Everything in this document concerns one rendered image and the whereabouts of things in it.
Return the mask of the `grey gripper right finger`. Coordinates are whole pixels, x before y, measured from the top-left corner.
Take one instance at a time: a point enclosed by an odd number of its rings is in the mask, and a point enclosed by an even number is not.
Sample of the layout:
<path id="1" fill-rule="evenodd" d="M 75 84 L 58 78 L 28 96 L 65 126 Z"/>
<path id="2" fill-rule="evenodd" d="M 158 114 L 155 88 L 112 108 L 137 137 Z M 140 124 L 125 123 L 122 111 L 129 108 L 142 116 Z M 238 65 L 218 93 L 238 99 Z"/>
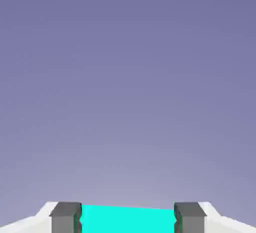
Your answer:
<path id="1" fill-rule="evenodd" d="M 256 227 L 222 216 L 209 201 L 175 202 L 174 233 L 256 233 Z"/>

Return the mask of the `large cyan box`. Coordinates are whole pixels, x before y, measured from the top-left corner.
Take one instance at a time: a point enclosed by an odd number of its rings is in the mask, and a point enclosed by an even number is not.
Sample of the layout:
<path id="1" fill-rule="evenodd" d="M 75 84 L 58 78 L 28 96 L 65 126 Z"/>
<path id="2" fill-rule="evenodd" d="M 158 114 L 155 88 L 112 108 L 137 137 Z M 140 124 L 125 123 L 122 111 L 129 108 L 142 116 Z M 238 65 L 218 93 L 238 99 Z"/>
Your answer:
<path id="1" fill-rule="evenodd" d="M 82 205 L 82 233 L 174 233 L 172 209 Z"/>

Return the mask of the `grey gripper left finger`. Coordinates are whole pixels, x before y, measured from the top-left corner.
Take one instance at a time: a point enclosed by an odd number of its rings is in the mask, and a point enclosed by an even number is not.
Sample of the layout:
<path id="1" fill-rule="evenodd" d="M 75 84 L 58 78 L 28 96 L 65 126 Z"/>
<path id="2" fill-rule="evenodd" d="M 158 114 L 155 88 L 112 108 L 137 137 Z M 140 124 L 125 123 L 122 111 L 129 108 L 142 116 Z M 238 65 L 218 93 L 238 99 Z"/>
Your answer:
<path id="1" fill-rule="evenodd" d="M 82 204 L 48 201 L 36 215 L 0 227 L 0 233 L 82 233 Z"/>

